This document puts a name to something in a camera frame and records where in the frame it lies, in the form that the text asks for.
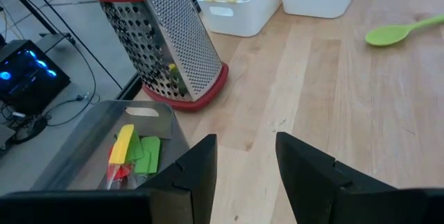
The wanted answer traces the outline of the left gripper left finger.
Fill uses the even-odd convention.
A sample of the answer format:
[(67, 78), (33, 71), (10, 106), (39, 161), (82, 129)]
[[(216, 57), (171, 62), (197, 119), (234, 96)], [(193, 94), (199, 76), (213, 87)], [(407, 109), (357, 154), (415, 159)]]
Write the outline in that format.
[(139, 224), (210, 224), (217, 178), (217, 136), (209, 134), (138, 187), (148, 193)]

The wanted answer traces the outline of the red silicone spatula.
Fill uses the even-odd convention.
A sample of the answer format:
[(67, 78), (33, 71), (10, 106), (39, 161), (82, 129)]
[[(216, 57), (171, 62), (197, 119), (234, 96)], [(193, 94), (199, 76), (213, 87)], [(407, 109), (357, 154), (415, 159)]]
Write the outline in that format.
[(105, 188), (107, 190), (127, 189), (132, 170), (132, 164), (109, 165), (106, 173)]

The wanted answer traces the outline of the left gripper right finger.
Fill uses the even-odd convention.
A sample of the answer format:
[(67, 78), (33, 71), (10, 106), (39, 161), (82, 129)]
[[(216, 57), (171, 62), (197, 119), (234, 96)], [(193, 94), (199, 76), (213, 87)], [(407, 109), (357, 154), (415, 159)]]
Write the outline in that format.
[(275, 152), (297, 224), (330, 224), (334, 201), (341, 190), (393, 188), (286, 132), (276, 134)]

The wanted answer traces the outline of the black aluminium frame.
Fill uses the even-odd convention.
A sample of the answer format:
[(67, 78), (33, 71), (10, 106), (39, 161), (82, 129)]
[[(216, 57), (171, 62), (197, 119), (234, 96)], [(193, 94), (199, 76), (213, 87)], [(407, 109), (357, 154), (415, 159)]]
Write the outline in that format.
[(142, 89), (142, 80), (135, 74), (123, 89), (117, 94), (116, 100), (133, 100)]

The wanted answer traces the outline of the red-topped steel box grater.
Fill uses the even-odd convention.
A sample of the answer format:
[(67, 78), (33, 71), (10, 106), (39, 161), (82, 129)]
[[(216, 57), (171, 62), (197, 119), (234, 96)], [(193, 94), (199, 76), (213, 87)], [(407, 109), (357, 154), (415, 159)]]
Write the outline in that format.
[(153, 100), (205, 107), (228, 78), (192, 0), (98, 0)]

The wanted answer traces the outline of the gray plastic bin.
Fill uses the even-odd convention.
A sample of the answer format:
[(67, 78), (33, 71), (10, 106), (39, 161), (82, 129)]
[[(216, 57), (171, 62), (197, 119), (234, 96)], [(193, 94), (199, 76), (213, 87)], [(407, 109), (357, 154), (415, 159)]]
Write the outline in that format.
[(160, 171), (189, 150), (173, 109), (152, 101), (102, 101), (93, 106), (31, 187), (32, 191), (106, 188), (108, 153), (121, 127), (161, 140)]

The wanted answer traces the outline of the green silicone spatula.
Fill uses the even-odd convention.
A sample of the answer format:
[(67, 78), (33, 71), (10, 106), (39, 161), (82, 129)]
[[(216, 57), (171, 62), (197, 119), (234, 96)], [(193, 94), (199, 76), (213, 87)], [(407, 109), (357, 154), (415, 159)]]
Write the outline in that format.
[(161, 151), (161, 140), (159, 137), (142, 137), (140, 142), (143, 157), (136, 160), (133, 169), (135, 185), (137, 187), (157, 174)]
[(142, 149), (142, 144), (140, 141), (140, 136), (136, 129), (133, 130), (130, 141), (128, 145), (128, 150), (126, 153), (126, 163), (134, 162), (135, 160), (141, 159), (144, 156)]

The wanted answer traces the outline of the black computer with blue lights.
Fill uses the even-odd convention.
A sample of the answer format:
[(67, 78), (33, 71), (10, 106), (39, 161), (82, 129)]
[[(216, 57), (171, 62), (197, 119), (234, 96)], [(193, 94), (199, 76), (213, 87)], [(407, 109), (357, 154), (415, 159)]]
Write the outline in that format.
[(27, 115), (41, 113), (70, 77), (30, 40), (0, 48), (0, 101)]

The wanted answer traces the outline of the lime green silicone spoon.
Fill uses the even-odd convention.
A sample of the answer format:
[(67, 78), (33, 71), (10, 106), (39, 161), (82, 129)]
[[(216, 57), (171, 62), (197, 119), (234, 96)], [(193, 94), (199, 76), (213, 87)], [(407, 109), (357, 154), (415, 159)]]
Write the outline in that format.
[(368, 32), (365, 36), (365, 41), (372, 46), (390, 46), (404, 40), (411, 31), (437, 24), (444, 24), (444, 14), (412, 24), (380, 26)]

